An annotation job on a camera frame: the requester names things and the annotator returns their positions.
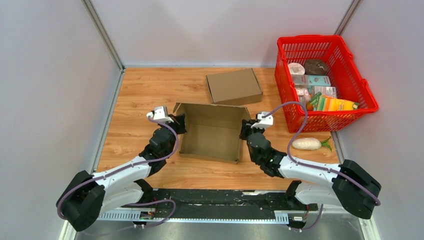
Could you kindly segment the brown cardboard sheet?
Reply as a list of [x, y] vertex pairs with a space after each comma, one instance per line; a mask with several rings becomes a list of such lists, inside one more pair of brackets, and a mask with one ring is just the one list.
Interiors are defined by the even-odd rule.
[[245, 106], [177, 102], [175, 115], [185, 115], [180, 140], [182, 158], [237, 164], [241, 158], [243, 120], [251, 116]]

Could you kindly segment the brown cardboard box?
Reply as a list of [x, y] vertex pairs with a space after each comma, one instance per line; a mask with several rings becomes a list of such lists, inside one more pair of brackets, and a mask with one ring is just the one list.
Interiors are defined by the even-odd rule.
[[206, 76], [211, 101], [217, 105], [243, 106], [262, 101], [263, 90], [252, 68]]

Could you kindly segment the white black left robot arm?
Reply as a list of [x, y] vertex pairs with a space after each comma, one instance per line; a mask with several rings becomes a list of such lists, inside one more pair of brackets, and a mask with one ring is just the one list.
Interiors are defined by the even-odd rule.
[[179, 135], [186, 133], [186, 115], [169, 114], [157, 118], [148, 113], [150, 122], [158, 124], [149, 143], [135, 158], [102, 172], [78, 172], [56, 202], [58, 216], [78, 231], [90, 227], [100, 215], [119, 207], [156, 207], [153, 188], [146, 178], [159, 172], [178, 149]]

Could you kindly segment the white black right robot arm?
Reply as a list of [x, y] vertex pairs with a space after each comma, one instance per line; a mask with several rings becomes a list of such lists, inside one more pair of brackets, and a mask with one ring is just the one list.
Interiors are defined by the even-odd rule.
[[353, 160], [328, 164], [290, 157], [272, 147], [264, 129], [254, 127], [255, 120], [241, 122], [240, 139], [245, 140], [250, 160], [270, 177], [293, 179], [285, 195], [286, 205], [299, 209], [302, 205], [340, 206], [350, 214], [370, 219], [381, 203], [381, 184]]

